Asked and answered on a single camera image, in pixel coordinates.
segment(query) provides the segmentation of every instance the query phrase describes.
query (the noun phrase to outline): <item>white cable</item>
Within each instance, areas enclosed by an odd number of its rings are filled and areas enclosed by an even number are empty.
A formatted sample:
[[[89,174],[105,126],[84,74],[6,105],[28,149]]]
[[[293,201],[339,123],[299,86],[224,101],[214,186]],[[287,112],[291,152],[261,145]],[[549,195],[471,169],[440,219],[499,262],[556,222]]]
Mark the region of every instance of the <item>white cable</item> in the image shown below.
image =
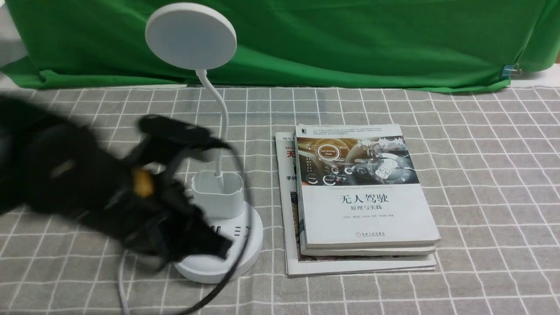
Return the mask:
[[[124,262],[127,258],[127,251],[124,250],[123,254],[121,256],[120,259],[120,265],[119,265],[119,296],[120,296],[120,305],[122,306],[123,309],[123,315],[130,315],[130,309],[128,308],[128,302],[127,302],[127,293],[124,290],[124,280],[123,280],[123,274],[124,274]]]
[[[229,122],[230,116],[229,116],[228,111],[227,111],[226,102],[223,100],[222,96],[218,93],[218,91],[214,88],[214,86],[208,80],[208,77],[206,76],[206,70],[196,70],[196,74],[197,74],[198,78],[200,79],[200,82],[202,83],[202,85],[208,91],[210,91],[212,96],[214,96],[214,98],[216,99],[216,102],[218,102],[222,106],[222,130],[220,132],[220,140],[227,141],[227,130],[228,130],[229,124],[230,124],[230,122]],[[216,157],[216,173],[215,173],[215,175],[216,175],[216,177],[221,178],[221,180],[223,181],[223,176],[222,176],[222,154],[223,153],[222,153],[222,151],[223,150],[219,150],[218,151],[218,156]]]

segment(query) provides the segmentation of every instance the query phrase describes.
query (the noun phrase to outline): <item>lamp base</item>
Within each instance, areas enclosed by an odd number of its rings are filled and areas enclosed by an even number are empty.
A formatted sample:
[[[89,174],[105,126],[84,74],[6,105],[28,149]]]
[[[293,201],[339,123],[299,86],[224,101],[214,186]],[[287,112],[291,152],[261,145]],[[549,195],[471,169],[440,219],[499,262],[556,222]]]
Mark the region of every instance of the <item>lamp base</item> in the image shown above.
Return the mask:
[[[233,280],[246,273],[259,258],[263,247],[263,222],[255,208],[247,202],[244,203],[244,209],[238,217],[233,219],[210,218],[208,220],[210,226],[214,226],[220,234],[234,241],[226,260],[223,261],[213,256],[195,255],[176,263],[175,268],[189,280],[204,284],[219,283],[241,252],[248,229],[246,211],[253,211],[251,235],[247,250],[231,279]]]

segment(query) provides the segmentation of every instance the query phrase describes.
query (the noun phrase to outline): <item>binder clip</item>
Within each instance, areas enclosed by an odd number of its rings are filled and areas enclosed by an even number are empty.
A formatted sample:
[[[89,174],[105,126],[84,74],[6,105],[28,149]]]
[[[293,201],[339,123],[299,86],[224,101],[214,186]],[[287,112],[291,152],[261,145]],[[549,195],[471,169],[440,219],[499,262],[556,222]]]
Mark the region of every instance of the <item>binder clip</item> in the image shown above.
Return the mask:
[[[509,64],[505,66],[502,70],[502,75],[500,77],[501,80],[506,80],[511,78],[512,76],[519,77],[523,73],[523,70],[519,69],[519,64]]]

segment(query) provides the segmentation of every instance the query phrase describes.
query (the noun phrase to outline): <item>white desk lamp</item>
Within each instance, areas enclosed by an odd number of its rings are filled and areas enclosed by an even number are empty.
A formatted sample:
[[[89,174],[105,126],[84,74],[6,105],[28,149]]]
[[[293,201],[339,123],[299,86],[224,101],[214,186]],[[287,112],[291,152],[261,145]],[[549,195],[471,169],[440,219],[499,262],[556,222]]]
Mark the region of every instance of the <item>white desk lamp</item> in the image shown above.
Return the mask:
[[[227,141],[226,103],[206,76],[207,70],[226,64],[237,49],[237,36],[231,23],[219,12],[196,3],[174,3],[154,12],[146,26],[146,43],[161,60],[172,66],[195,70],[202,85],[222,107],[220,138]],[[244,199],[242,177],[222,172],[222,152],[216,153],[216,170],[197,173],[191,180],[194,202],[209,218],[210,225],[234,241],[228,259],[191,256],[175,264],[187,279],[216,284],[223,279],[241,252],[247,215],[253,222],[247,250],[232,279],[247,272],[256,262],[263,245],[263,223]]]

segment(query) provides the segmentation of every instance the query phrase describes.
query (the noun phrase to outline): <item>round lamp head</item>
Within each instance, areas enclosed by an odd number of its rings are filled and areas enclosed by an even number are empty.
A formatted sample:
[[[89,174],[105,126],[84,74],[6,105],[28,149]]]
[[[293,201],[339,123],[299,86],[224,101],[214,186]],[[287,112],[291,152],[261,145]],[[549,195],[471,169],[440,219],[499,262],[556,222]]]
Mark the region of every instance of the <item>round lamp head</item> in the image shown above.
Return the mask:
[[[218,11],[196,3],[173,3],[150,16],[146,43],[172,66],[210,70],[231,60],[237,36],[233,25]]]

